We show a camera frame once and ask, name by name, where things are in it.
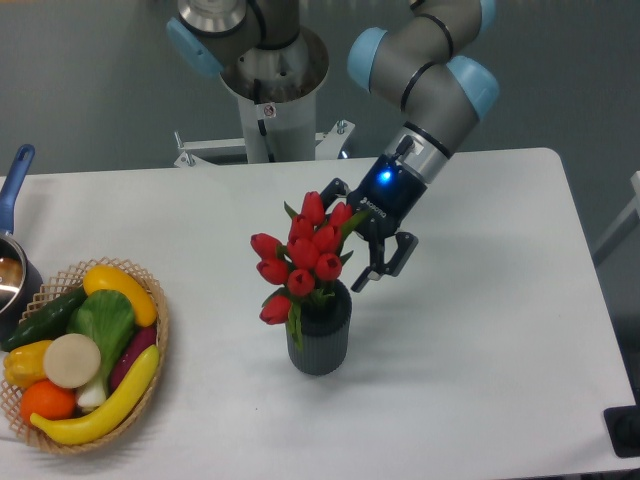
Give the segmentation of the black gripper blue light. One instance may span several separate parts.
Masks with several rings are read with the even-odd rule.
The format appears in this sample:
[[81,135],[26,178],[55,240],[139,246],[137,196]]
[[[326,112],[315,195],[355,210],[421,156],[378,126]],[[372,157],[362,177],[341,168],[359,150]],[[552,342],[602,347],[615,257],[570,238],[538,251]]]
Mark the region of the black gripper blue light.
[[[383,276],[397,277],[401,273],[419,240],[412,233],[396,231],[426,190],[422,180],[387,155],[376,160],[355,190],[350,192],[340,178],[334,178],[322,190],[320,199],[325,211],[337,199],[347,197],[347,204],[354,210],[370,210],[367,221],[375,222],[376,231],[367,239],[369,265],[352,284],[353,292],[361,292],[370,281],[378,281]],[[386,260],[384,239],[393,235],[396,250]]]

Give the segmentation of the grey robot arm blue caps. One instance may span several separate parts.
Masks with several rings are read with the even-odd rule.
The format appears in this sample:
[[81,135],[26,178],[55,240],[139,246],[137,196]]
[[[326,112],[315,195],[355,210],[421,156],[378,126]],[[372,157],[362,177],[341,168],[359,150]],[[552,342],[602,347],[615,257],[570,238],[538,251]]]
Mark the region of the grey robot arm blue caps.
[[[325,203],[345,197],[368,213],[357,230],[368,266],[354,291],[397,276],[416,247],[404,218],[494,105],[499,85],[462,55],[492,23],[492,1],[413,1],[407,25],[363,31],[347,59],[351,79],[406,119],[356,188],[335,181]],[[316,94],[329,59],[300,21],[296,1],[181,1],[166,25],[174,49],[200,75],[219,78],[236,97],[251,163],[314,160]]]

